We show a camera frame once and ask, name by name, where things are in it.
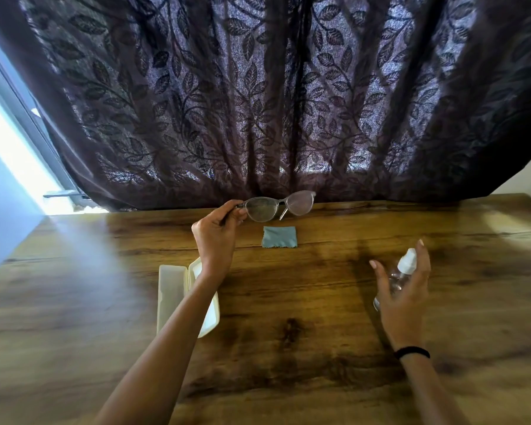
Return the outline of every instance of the patterned curtain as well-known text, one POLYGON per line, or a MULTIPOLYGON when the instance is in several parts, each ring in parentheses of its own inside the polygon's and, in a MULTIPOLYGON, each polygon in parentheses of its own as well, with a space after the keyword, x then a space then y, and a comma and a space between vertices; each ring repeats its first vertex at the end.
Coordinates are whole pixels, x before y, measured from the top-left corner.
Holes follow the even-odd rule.
POLYGON ((459 200, 531 158, 531 0, 0 0, 0 46, 113 210, 459 200))

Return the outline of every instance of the hand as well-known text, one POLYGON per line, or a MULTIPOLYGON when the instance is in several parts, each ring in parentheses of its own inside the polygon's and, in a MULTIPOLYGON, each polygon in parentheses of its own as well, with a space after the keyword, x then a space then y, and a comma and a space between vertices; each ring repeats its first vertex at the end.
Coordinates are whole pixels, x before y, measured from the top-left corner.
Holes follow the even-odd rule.
POLYGON ((245 208, 234 208, 240 203, 241 200, 230 200, 191 227, 203 263, 203 273, 219 282, 226 277, 232 264, 236 227, 248 216, 245 208))
POLYGON ((378 301, 383 329, 394 351, 406 346, 423 347, 423 315, 425 314, 427 282, 431 272, 429 253, 422 240, 416 245, 417 269, 401 291, 389 290, 386 270, 378 261, 370 261, 378 280, 378 301))

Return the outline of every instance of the black hair tie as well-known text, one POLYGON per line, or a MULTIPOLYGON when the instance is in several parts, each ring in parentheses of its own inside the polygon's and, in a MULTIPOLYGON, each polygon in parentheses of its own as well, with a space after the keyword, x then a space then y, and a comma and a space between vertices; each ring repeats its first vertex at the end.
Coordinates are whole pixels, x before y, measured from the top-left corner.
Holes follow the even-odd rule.
POLYGON ((420 355, 423 355, 424 357, 431 358, 431 354, 429 353, 428 350, 425 350, 422 347, 418 347, 418 346, 402 347, 400 350, 394 352, 394 356, 397 359, 401 359, 402 357, 408 354, 420 354, 420 355))

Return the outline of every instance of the spray bottle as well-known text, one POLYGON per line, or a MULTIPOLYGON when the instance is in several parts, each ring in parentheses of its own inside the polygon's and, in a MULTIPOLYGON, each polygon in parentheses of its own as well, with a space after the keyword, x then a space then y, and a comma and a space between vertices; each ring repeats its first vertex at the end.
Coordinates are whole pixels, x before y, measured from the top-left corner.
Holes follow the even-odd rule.
MULTIPOLYGON (((411 274, 413 274, 416 268, 417 251, 411 248, 401 257, 397 268, 389 273, 389 290, 391 295, 403 289, 403 286, 411 280, 411 274)), ((374 298, 374 307, 379 311, 379 301, 377 298, 374 298)))

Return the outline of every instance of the blue microfiber cloth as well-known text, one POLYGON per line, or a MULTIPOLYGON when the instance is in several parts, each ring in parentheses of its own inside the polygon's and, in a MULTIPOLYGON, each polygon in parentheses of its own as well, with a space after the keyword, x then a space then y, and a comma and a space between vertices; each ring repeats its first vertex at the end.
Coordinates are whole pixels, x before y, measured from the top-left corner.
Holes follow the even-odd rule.
POLYGON ((295 227, 264 227, 262 248, 296 248, 295 227))

